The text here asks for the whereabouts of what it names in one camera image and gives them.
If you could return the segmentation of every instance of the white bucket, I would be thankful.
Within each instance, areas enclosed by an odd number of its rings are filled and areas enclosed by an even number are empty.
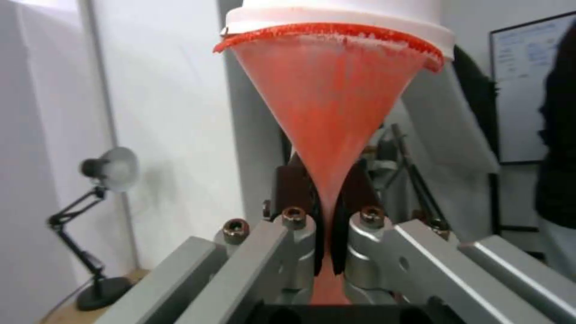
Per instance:
[[[222,35],[314,22],[368,25],[416,36],[453,59],[454,33],[440,19],[441,0],[244,0],[226,15]]]

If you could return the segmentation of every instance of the lamp base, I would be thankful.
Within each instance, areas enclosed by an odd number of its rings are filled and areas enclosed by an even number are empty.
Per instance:
[[[79,311],[93,311],[110,306],[119,300],[132,284],[128,278],[106,278],[100,280],[100,293],[96,293],[94,285],[84,289],[76,299],[76,308]]]

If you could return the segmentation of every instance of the wooden table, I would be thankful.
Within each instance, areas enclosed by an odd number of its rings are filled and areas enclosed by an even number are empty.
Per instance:
[[[128,274],[127,277],[135,284],[144,278],[148,272],[148,270],[138,269]],[[56,310],[50,317],[42,320],[39,324],[91,324],[102,316],[107,309],[108,307],[104,307],[95,311],[82,312],[76,309],[75,303],[72,303]]]

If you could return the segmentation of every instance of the bolt head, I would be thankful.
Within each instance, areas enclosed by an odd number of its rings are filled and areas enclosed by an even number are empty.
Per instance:
[[[369,228],[380,229],[384,227],[384,211],[380,207],[367,206],[360,211],[362,224]]]
[[[241,218],[234,218],[224,224],[222,234],[224,234],[224,241],[226,241],[226,243],[239,245],[244,242],[250,234],[250,225]]]
[[[288,207],[282,211],[282,224],[297,231],[306,227],[306,212],[300,207]]]

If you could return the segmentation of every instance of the whiteboard frame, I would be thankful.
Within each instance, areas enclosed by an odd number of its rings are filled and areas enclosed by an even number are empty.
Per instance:
[[[563,14],[559,14],[556,16],[552,16],[552,17],[548,17],[548,18],[543,18],[543,19],[539,19],[539,20],[534,20],[534,21],[530,21],[530,22],[525,22],[523,24],[520,25],[515,25],[515,26],[511,26],[511,27],[506,27],[506,28],[501,28],[501,29],[497,29],[495,31],[491,31],[490,35],[489,35],[489,41],[490,41],[490,73],[491,73],[491,77],[492,80],[496,80],[496,66],[494,63],[494,36],[498,33],[501,32],[507,32],[507,31],[511,31],[513,29],[517,29],[517,28],[523,28],[523,27],[527,27],[530,25],[535,25],[535,24],[540,24],[542,22],[546,22],[546,21],[551,21],[551,20],[556,20],[556,19],[560,19],[560,18],[564,18],[564,17],[568,17],[568,16],[576,16],[576,11],[573,12],[567,12],[567,13],[563,13]],[[498,101],[496,102],[496,125],[494,125],[494,127],[496,127],[496,133],[498,135],[497,140],[495,141],[496,143],[496,156],[498,158],[498,161],[500,163],[500,165],[528,165],[528,164],[539,164],[541,163],[541,160],[535,160],[535,161],[507,161],[507,162],[502,162],[501,161],[501,145],[500,145],[500,127],[499,127],[499,114],[498,114]]]

